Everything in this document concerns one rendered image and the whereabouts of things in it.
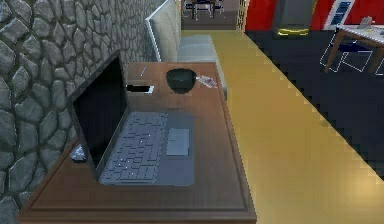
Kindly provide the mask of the grey open laptop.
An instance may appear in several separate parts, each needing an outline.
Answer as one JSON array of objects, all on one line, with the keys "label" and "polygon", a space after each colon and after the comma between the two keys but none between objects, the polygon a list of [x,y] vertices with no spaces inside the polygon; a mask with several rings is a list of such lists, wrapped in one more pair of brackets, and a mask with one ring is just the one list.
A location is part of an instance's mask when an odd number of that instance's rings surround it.
[{"label": "grey open laptop", "polygon": [[171,186],[194,182],[193,115],[132,111],[118,51],[67,98],[67,110],[97,182]]}]

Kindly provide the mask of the black bowl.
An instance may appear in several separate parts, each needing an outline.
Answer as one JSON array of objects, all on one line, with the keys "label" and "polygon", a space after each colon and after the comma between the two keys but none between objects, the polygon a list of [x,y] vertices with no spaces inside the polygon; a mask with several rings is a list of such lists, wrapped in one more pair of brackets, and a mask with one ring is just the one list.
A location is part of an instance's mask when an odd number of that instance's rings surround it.
[{"label": "black bowl", "polygon": [[167,84],[172,91],[185,94],[191,91],[196,83],[197,74],[191,69],[176,68],[166,73]]}]

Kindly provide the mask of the crumpled clear wrapper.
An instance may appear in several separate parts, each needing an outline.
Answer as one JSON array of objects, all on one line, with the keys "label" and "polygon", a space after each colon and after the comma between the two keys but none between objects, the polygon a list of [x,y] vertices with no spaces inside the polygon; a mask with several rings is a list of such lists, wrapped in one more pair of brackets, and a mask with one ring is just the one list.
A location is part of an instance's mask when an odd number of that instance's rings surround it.
[{"label": "crumpled clear wrapper", "polygon": [[202,75],[202,76],[198,76],[197,80],[208,88],[216,88],[217,87],[217,83],[211,77],[207,77],[207,76]]}]

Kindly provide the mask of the brown wooden desk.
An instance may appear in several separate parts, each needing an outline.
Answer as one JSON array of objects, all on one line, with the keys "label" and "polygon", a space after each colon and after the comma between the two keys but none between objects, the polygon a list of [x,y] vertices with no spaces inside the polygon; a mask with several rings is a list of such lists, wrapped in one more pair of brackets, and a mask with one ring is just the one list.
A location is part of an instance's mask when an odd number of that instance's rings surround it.
[{"label": "brown wooden desk", "polygon": [[134,62],[129,84],[153,85],[152,95],[131,95],[134,110],[188,111],[195,117],[195,178],[188,187],[104,186],[88,164],[62,153],[24,204],[19,224],[255,224],[257,216],[220,86],[196,84],[174,93],[170,63]]}]

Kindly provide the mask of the black flat phone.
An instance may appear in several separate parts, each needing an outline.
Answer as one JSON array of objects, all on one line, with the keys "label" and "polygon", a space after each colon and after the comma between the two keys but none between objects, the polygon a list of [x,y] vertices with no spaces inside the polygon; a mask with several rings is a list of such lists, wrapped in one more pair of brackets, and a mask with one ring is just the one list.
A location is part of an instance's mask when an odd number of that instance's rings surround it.
[{"label": "black flat phone", "polygon": [[126,85],[126,89],[128,92],[152,94],[154,86]]}]

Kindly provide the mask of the pale grey sofa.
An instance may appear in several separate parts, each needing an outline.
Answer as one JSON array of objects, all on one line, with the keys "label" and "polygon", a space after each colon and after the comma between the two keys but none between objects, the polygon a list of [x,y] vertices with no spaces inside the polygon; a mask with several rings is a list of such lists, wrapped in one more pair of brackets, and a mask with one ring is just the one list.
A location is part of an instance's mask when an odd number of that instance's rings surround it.
[{"label": "pale grey sofa", "polygon": [[224,97],[227,85],[210,35],[181,36],[181,18],[175,0],[165,0],[145,19],[158,62],[214,62]]}]

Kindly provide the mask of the dark table with chairs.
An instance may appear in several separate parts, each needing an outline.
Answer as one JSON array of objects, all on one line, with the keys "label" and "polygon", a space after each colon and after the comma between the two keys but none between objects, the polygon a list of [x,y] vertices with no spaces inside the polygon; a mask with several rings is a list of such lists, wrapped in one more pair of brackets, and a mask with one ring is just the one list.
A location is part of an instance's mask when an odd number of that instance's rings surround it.
[{"label": "dark table with chairs", "polygon": [[211,18],[215,17],[215,13],[224,13],[224,0],[180,0],[181,12],[185,16],[187,11],[191,12],[191,18],[198,20],[200,11],[207,12]]}]

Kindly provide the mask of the small grey black object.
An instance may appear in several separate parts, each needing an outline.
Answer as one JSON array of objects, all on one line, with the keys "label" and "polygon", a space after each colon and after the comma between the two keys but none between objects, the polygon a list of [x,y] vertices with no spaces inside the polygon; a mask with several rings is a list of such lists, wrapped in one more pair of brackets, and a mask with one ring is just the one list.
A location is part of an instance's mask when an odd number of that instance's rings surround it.
[{"label": "small grey black object", "polygon": [[81,145],[77,145],[71,151],[70,158],[74,163],[85,163],[87,161],[87,156]]}]

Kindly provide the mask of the grey cabinet with yellow base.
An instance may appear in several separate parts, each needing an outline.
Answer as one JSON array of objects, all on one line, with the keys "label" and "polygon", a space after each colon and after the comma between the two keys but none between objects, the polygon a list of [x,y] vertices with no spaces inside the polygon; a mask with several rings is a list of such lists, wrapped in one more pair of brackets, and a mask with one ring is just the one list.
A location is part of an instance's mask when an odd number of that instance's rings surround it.
[{"label": "grey cabinet with yellow base", "polygon": [[272,30],[278,36],[306,36],[317,0],[276,0]]}]

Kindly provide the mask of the white framed blue picture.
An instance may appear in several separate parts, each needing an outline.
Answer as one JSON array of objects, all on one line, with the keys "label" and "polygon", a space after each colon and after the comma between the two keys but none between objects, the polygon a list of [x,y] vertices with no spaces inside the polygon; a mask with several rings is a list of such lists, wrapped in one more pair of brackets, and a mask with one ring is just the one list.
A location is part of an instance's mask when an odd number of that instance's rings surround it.
[{"label": "white framed blue picture", "polygon": [[335,0],[324,23],[324,30],[333,30],[343,24],[352,9],[355,0]]}]

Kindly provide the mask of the white top wooden table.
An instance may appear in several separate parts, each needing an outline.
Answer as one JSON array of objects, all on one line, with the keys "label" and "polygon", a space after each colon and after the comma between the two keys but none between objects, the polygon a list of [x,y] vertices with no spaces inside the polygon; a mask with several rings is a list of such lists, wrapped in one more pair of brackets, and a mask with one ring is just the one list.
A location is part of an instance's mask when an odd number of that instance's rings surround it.
[{"label": "white top wooden table", "polygon": [[377,27],[360,29],[355,25],[337,25],[335,34],[332,37],[327,49],[330,50],[327,63],[324,64],[324,72],[329,70],[337,71],[331,68],[336,53],[340,51],[342,57],[339,61],[339,65],[345,64],[352,67],[351,64],[345,62],[346,57],[351,52],[363,52],[369,53],[369,57],[365,62],[365,65],[369,62],[373,50],[360,46],[359,43],[364,43],[375,48],[375,56],[373,58],[369,73],[377,73],[384,61],[384,36],[382,36]]}]

